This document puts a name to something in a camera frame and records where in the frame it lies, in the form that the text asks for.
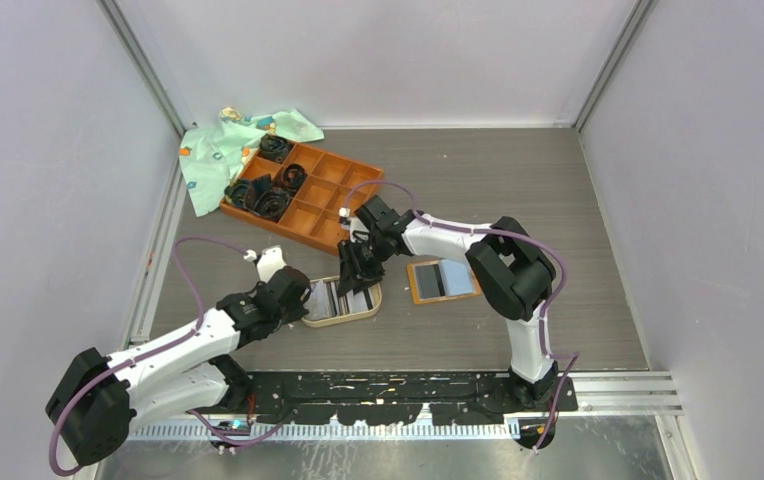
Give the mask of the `orange leather card holder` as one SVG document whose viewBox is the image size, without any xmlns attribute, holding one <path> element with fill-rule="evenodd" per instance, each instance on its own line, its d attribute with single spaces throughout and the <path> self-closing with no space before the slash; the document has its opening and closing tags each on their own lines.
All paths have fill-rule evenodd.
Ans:
<svg viewBox="0 0 764 480">
<path fill-rule="evenodd" d="M 417 265 L 427 263 L 438 263 L 440 265 L 446 293 L 441 298 L 432 299 L 429 301 L 420 301 L 417 295 L 414 268 Z M 476 277 L 472 273 L 470 267 L 465 263 L 460 263 L 454 260 L 442 259 L 410 263 L 407 265 L 407 276 L 412 299 L 416 305 L 459 300 L 463 298 L 479 296 L 482 294 L 481 287 L 478 285 Z"/>
</svg>

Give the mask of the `dark grey credit card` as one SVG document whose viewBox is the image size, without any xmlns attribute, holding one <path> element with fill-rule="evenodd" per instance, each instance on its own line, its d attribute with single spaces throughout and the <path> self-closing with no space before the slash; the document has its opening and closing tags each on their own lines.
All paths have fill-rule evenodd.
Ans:
<svg viewBox="0 0 764 480">
<path fill-rule="evenodd" d="M 445 295 L 445 287 L 438 263 L 417 265 L 414 268 L 417 295 L 420 301 L 429 301 Z"/>
</svg>

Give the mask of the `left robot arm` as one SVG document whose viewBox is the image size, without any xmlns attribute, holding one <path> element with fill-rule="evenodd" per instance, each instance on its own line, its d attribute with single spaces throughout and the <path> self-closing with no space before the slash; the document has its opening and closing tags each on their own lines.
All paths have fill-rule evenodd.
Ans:
<svg viewBox="0 0 764 480">
<path fill-rule="evenodd" d="M 49 459 L 64 443 L 82 468 L 114 453 L 136 430 L 188 410 L 243 409 L 245 372 L 230 353 L 300 320 L 310 281 L 285 266 L 247 292 L 229 294 L 191 323 L 148 343 L 102 355 L 94 348 L 70 362 L 45 407 L 53 424 Z"/>
</svg>

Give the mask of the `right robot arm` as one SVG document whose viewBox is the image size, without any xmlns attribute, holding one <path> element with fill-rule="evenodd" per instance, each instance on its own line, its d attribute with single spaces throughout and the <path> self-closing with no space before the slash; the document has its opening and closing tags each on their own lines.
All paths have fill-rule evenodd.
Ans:
<svg viewBox="0 0 764 480">
<path fill-rule="evenodd" d="M 529 411 L 550 400 L 558 366 L 549 352 L 546 319 L 557 273 L 517 220 L 503 216 L 493 224 L 465 224 L 421 211 L 400 214 L 377 195 L 356 210 L 342 206 L 338 216 L 350 232 L 338 244 L 339 294 L 379 283 L 385 262 L 395 255 L 466 264 L 488 304 L 506 320 L 514 400 Z"/>
</svg>

